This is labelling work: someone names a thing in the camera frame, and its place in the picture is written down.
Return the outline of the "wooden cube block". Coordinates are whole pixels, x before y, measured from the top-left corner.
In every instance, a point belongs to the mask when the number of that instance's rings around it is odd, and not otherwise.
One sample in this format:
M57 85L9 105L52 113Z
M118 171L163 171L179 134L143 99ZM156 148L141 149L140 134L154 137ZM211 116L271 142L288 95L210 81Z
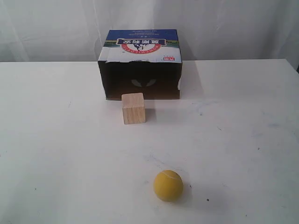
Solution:
M123 94L121 101L125 125L145 123L145 102L142 93Z

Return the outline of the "printed cardboard box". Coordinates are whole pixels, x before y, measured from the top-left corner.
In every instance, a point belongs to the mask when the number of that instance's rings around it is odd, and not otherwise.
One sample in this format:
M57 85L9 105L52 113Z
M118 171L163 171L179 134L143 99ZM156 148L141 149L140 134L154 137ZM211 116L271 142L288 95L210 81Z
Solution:
M175 29L109 30L98 58L107 100L130 93L179 99L182 65Z

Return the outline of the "yellow tennis ball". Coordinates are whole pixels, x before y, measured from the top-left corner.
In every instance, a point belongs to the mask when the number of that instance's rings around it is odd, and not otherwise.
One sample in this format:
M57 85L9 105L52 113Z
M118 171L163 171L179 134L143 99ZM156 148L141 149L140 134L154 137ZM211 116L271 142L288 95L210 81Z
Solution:
M183 193L182 178L172 170L163 170L154 179L153 189L156 196L164 202L174 202Z

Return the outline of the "white backdrop curtain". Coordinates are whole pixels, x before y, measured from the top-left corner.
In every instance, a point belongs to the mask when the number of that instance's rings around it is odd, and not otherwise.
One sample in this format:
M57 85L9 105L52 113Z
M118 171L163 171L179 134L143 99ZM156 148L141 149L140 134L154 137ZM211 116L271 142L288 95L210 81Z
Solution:
M299 63L296 0L3 0L3 62L95 61L111 29L178 31L184 60Z

